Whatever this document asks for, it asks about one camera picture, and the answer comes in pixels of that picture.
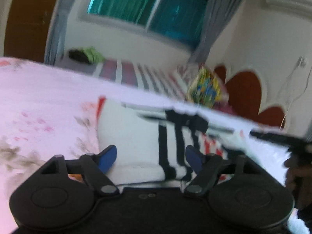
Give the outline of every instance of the pink bedsheet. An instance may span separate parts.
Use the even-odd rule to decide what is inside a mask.
[[[95,114],[100,96],[135,105],[199,112],[213,124],[245,135],[258,127],[242,118],[91,76],[0,58],[0,233],[11,233],[16,228],[8,207],[10,194],[44,161],[56,154],[73,159],[99,152]],[[283,182],[285,149],[246,140],[263,166]]]

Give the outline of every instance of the air conditioner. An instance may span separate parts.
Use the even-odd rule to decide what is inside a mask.
[[[269,6],[312,17],[312,0],[266,0]]]

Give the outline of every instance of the window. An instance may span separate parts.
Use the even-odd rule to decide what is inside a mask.
[[[207,0],[91,0],[89,14],[141,26],[195,48]]]

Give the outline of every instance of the green cloth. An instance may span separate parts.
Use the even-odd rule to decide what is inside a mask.
[[[80,49],[87,57],[90,63],[97,64],[105,60],[104,56],[98,52],[94,47],[87,47]]]

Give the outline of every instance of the gray curtain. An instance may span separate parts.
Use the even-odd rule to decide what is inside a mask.
[[[210,48],[235,14],[242,0],[208,0],[199,46],[189,62],[206,62]]]
[[[46,46],[45,64],[54,65],[64,53],[67,19],[74,2],[75,0],[59,0],[55,20],[51,22],[53,26]]]

